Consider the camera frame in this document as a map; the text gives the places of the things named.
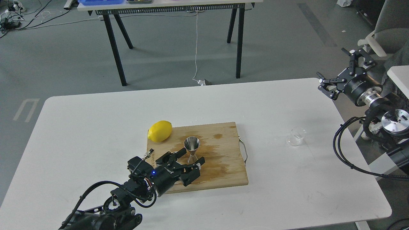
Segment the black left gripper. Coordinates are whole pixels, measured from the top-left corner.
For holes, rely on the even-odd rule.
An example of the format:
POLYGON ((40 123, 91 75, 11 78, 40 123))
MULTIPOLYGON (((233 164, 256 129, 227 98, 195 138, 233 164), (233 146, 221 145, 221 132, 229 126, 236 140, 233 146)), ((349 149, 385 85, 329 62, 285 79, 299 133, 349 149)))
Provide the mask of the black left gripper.
POLYGON ((201 157, 192 164, 180 164, 179 158, 187 153, 185 148, 177 152, 166 152, 155 160, 157 167, 153 169, 149 178, 154 185, 158 197, 161 197, 171 189, 177 181, 181 181, 183 186, 188 186, 200 176, 201 166, 205 163, 205 158, 201 157))

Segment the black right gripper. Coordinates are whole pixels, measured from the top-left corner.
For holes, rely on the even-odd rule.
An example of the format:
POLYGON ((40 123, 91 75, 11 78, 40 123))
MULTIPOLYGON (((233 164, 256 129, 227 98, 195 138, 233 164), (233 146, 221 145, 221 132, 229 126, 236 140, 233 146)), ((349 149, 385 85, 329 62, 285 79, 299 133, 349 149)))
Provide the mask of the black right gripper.
POLYGON ((323 74, 316 72, 320 85, 318 90, 332 100, 337 100, 340 93, 344 93, 355 106, 370 106, 380 98, 382 86, 366 72, 375 65, 374 59, 363 49, 358 51, 341 50, 350 57, 348 68, 338 77, 326 79, 323 74), (359 67, 359 59, 363 58, 363 67, 359 67))

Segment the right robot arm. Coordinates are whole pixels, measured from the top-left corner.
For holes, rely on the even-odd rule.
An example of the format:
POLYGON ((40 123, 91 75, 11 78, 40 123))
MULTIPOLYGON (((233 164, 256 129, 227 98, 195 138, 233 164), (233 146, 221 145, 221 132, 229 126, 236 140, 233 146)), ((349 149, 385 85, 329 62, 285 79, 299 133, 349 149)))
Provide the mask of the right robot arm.
POLYGON ((372 141, 386 147, 387 156, 397 166, 408 166, 408 112, 401 109, 398 96, 389 93, 382 96, 382 85, 374 80, 367 70, 373 67, 374 59, 363 49, 342 51, 349 57, 349 65, 335 78, 326 79, 317 72, 320 85, 318 90, 332 100, 344 94, 355 106, 368 106, 364 117, 348 119, 333 137, 333 150, 338 159, 351 169, 383 179, 408 181, 408 176, 374 173, 355 166, 341 150, 341 138, 352 123, 359 121, 363 133, 372 141))

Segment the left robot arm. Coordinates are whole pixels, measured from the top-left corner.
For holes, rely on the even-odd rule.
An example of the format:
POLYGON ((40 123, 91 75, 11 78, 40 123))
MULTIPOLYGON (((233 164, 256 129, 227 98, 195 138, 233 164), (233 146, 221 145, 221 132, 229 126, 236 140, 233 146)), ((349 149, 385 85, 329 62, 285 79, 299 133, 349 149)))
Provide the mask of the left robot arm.
POLYGON ((120 185, 112 181, 101 181, 90 186, 60 226, 61 230, 133 230, 142 222, 142 215, 131 205, 135 202, 142 208, 150 208, 176 182, 184 186, 190 185, 200 176, 201 166, 205 158, 194 163, 182 165, 178 159, 187 153, 185 148, 178 152, 167 152, 156 160, 154 168, 147 159, 153 149, 143 157, 133 157, 128 163, 129 180, 120 185), (103 205, 86 211, 79 210, 80 204, 94 189, 101 185, 112 184, 116 189, 103 205))

